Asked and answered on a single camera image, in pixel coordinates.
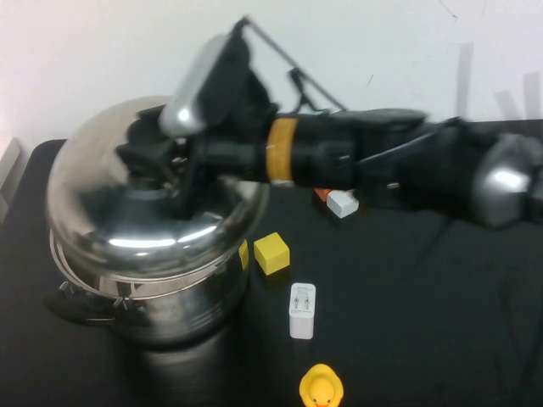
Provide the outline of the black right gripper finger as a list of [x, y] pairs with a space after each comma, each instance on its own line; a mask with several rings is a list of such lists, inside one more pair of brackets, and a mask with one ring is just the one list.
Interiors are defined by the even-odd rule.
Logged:
[[159, 129], [160, 115], [163, 107], [152, 107], [137, 112], [137, 125], [139, 127]]
[[187, 165], [193, 142], [165, 138], [150, 142], [127, 142], [115, 148], [117, 156], [133, 175], [179, 176]]

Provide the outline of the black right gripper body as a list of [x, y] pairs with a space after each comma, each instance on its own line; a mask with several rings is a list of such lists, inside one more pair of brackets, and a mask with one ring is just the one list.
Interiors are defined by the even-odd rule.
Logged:
[[266, 142], [271, 124], [271, 113], [215, 127], [187, 115], [186, 131], [191, 142], [186, 188], [202, 189], [221, 176], [268, 184]]

